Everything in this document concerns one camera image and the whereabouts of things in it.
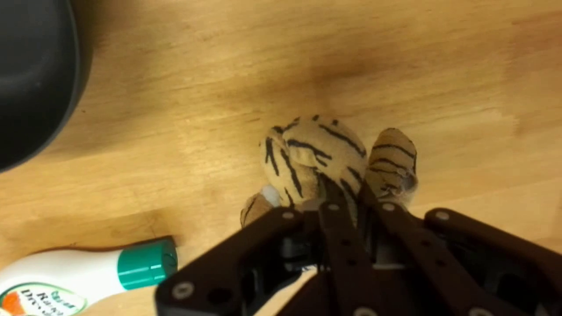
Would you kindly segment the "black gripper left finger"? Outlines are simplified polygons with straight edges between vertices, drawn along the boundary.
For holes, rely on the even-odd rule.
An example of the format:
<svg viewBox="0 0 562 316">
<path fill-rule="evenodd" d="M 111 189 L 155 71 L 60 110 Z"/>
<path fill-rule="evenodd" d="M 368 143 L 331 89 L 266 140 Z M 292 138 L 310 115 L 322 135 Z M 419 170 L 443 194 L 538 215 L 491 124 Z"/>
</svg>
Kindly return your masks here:
<svg viewBox="0 0 562 316">
<path fill-rule="evenodd" d="M 157 316 L 254 316 L 313 266 L 317 273 L 282 316 L 373 312 L 373 268 L 348 215 L 343 189 L 322 182 L 312 210 L 275 207 L 168 277 Z"/>
</svg>

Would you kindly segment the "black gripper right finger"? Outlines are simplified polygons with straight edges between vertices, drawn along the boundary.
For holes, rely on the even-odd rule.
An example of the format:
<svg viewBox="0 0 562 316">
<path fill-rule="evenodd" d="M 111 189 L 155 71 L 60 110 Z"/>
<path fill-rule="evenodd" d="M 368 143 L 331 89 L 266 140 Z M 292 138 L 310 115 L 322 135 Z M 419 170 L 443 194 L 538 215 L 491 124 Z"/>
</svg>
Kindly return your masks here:
<svg viewBox="0 0 562 316">
<path fill-rule="evenodd" d="M 362 187 L 377 270 L 403 277 L 429 316 L 562 316 L 562 256 L 454 208 L 417 217 Z"/>
</svg>

